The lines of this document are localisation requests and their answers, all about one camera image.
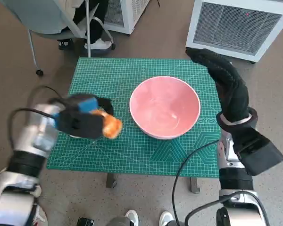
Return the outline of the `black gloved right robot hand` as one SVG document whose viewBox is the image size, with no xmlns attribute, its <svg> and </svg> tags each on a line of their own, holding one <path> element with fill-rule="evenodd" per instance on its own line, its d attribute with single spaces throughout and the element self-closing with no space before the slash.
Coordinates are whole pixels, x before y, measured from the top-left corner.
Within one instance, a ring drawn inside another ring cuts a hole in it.
<svg viewBox="0 0 283 226">
<path fill-rule="evenodd" d="M 207 68 L 216 84 L 223 116 L 231 123 L 248 118 L 248 89 L 231 62 L 208 49 L 186 48 L 186 54 Z"/>
</svg>

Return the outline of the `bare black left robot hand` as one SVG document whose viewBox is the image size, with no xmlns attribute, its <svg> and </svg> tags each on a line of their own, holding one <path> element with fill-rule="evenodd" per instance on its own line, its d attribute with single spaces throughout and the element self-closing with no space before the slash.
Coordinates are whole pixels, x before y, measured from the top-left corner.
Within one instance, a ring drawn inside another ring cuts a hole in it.
<svg viewBox="0 0 283 226">
<path fill-rule="evenodd" d="M 98 97 L 94 94 L 77 93 L 65 99 L 71 106 L 77 106 L 83 113 L 103 109 L 106 113 L 114 115 L 114 109 L 111 100 L 104 97 Z"/>
</svg>

